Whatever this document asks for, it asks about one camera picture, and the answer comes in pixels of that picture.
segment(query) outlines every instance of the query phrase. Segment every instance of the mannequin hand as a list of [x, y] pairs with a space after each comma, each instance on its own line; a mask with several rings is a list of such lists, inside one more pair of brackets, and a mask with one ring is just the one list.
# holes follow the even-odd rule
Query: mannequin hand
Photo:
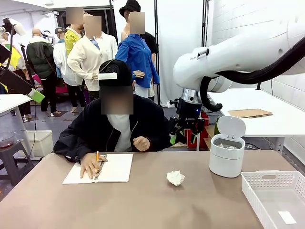
[[[107, 162], [103, 156], [99, 156], [100, 161]], [[100, 164], [96, 161], [96, 153], [87, 153], [81, 159], [81, 178], [83, 178], [85, 171], [88, 173], [90, 179], [96, 176], [96, 170], [100, 169]]]
[[135, 74], [135, 78], [144, 78], [145, 76], [145, 73], [140, 70], [134, 71], [133, 73]]
[[137, 137], [133, 139], [133, 145], [140, 151], [144, 152], [149, 149], [151, 143], [145, 137]]
[[93, 73], [93, 74], [92, 74], [92, 79], [93, 79], [93, 80], [98, 80], [99, 77], [98, 77], [98, 75], [97, 75], [96, 73]]

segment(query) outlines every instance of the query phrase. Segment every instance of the open notebook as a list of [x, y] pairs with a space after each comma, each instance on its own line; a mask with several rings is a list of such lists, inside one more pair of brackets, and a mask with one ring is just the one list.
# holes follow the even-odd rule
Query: open notebook
[[101, 162], [101, 168], [98, 175], [90, 179], [85, 172], [84, 177], [80, 178], [81, 165], [74, 164], [63, 184], [89, 184], [101, 182], [128, 182], [130, 169], [132, 166], [133, 154], [107, 154], [104, 157], [108, 162]]

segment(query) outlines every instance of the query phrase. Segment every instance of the brown tabletop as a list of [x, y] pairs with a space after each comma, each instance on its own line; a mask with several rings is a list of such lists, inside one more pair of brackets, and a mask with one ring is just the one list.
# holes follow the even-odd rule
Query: brown tabletop
[[[47, 155], [0, 202], [1, 229], [262, 229], [241, 178], [209, 170], [209, 152], [135, 154], [128, 183], [63, 185], [73, 164]], [[175, 187], [167, 172], [180, 170]], [[243, 171], [294, 170], [276, 151], [246, 151]]]

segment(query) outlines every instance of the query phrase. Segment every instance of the black cap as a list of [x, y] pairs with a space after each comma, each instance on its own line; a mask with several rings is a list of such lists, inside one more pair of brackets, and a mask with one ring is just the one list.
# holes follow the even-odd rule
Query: black cap
[[65, 29], [63, 27], [58, 27], [55, 29], [55, 34], [58, 34], [58, 33], [65, 33]]
[[100, 80], [100, 87], [130, 87], [132, 86], [132, 72], [124, 61], [113, 59], [100, 66], [99, 73], [117, 73], [117, 79]]
[[124, 11], [128, 10], [129, 12], [141, 12], [141, 6], [137, 0], [127, 0], [126, 6], [120, 8], [120, 14], [124, 17]]

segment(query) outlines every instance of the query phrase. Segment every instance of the open lid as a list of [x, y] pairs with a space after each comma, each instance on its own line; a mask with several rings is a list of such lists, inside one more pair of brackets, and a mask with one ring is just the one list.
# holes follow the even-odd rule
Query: open lid
[[217, 127], [221, 134], [228, 135], [229, 138], [242, 137], [246, 132], [243, 120], [233, 116], [222, 116], [217, 122]]

